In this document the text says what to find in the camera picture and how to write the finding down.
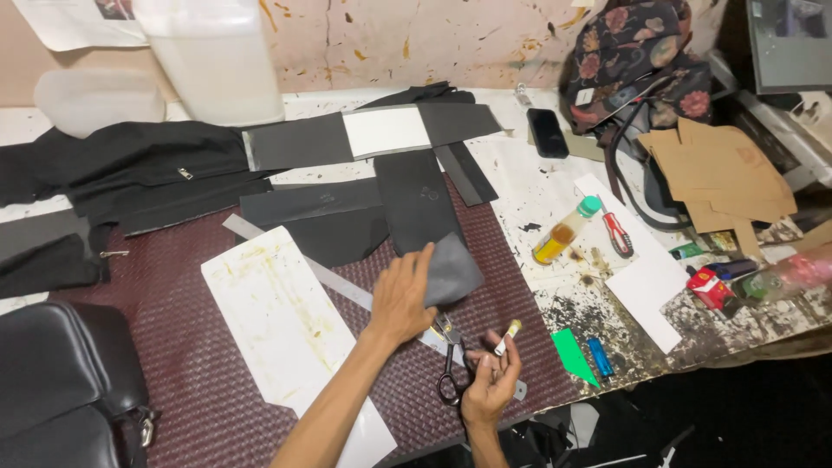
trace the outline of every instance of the dark brown cutting mat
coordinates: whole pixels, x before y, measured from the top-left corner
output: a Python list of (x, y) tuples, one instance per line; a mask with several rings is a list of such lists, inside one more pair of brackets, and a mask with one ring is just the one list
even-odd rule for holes
[[(512, 319), (523, 323), (517, 343), (528, 394), (512, 400), (503, 419), (577, 400), (491, 206), (465, 207), (453, 186), (450, 191), (486, 283), (448, 316), (468, 347), (476, 347), (488, 328), (503, 332)], [(130, 255), (111, 258), (111, 283), (50, 295), (112, 305), (127, 316), (151, 405), (162, 412), (151, 468), (264, 468), (296, 421), (292, 410), (263, 402), (201, 275), (203, 262), (234, 246), (234, 235), (221, 225), (232, 212), (239, 210), (132, 239), (116, 229), (108, 250)], [(387, 240), (369, 258), (334, 270), (369, 290), (393, 256)], [(328, 293), (358, 335), (369, 313)], [(443, 367), (443, 356), (413, 341), (399, 348), (373, 385), (370, 398), (399, 444), (388, 459), (463, 435), (458, 410), (436, 396)]]

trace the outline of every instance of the black leather bag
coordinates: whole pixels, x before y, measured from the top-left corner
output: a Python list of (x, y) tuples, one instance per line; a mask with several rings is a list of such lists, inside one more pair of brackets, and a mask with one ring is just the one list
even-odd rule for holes
[(43, 302), (0, 316), (3, 468), (142, 468), (147, 404), (117, 309)]

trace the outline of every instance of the yellow bottle label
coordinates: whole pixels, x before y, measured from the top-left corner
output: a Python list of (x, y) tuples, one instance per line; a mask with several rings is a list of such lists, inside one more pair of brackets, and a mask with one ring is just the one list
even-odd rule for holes
[(534, 260), (541, 265), (551, 265), (567, 246), (558, 243), (547, 234), (532, 250)]

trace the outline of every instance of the plastic container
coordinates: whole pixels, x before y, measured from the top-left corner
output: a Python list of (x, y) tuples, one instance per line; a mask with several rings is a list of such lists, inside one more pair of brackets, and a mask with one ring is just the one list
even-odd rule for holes
[(735, 281), (731, 289), (746, 304), (757, 306), (797, 296), (832, 281), (832, 244), (795, 254)]
[(563, 218), (532, 250), (534, 261), (541, 265), (551, 265), (564, 249), (575, 240), (578, 232), (587, 224), (589, 218), (601, 209), (601, 200), (590, 195), (567, 217)]
[(133, 13), (192, 118), (236, 127), (285, 119), (257, 0), (134, 0)]
[(165, 120), (165, 100), (156, 81), (138, 70), (46, 72), (35, 86), (34, 100), (58, 130), (76, 138), (114, 123)]

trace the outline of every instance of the tag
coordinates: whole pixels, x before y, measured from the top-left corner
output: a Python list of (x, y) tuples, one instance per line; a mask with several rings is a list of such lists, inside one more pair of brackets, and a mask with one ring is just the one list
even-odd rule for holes
[(575, 105), (582, 106), (584, 104), (592, 102), (593, 94), (595, 94), (594, 87), (588, 87), (587, 89), (582, 89), (581, 91), (577, 92), (577, 97), (575, 97)]

